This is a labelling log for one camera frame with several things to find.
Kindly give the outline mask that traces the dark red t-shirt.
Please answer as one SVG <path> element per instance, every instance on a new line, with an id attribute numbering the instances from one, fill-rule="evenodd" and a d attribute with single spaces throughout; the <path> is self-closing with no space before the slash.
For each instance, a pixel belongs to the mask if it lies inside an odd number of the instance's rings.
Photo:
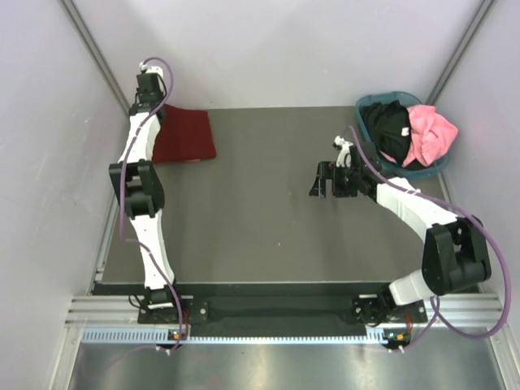
<path id="1" fill-rule="evenodd" d="M 209 160 L 216 156 L 208 112 L 166 105 L 166 117 L 155 139 L 153 163 Z"/>

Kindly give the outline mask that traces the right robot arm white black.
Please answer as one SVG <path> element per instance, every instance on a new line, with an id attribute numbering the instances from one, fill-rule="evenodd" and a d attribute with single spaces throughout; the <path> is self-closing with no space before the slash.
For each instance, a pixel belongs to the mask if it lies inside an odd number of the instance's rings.
<path id="1" fill-rule="evenodd" d="M 418 270 L 386 284 L 374 297 L 353 299 L 356 319 L 369 326 L 396 322 L 409 308 L 433 296 L 455 293 L 488 280 L 492 274 L 487 240 L 477 219 L 469 219 L 422 197 L 405 178 L 384 170 L 374 146 L 337 145 L 335 161 L 318 163 L 309 195 L 337 198 L 364 195 L 392 212 L 423 243 Z"/>

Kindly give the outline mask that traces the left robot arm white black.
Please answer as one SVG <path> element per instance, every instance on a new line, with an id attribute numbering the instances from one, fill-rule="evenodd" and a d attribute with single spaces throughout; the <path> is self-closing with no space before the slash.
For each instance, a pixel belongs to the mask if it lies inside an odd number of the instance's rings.
<path id="1" fill-rule="evenodd" d="M 144 310 L 167 322 L 179 320 L 184 303 L 173 292 L 175 273 L 167 258 L 163 238 L 165 193 L 152 157 L 166 111 L 167 87 L 163 69 L 140 67 L 134 103 L 129 110 L 128 139 L 119 161 L 109 166 L 109 177 L 119 203 L 119 231 L 128 221 L 135 238 L 123 238 L 138 246 L 145 272 Z"/>

